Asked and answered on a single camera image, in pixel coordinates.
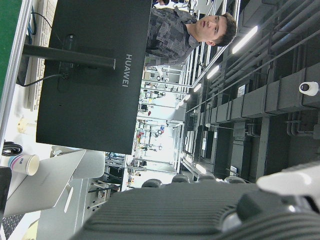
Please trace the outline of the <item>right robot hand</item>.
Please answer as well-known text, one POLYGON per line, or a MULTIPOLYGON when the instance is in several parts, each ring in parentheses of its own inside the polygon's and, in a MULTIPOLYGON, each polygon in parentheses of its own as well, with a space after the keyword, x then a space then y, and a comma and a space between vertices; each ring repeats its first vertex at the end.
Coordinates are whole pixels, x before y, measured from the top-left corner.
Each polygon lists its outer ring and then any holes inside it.
POLYGON ((120 192, 75 240, 317 240, 320 163, 299 164, 256 183, 205 179, 120 192))

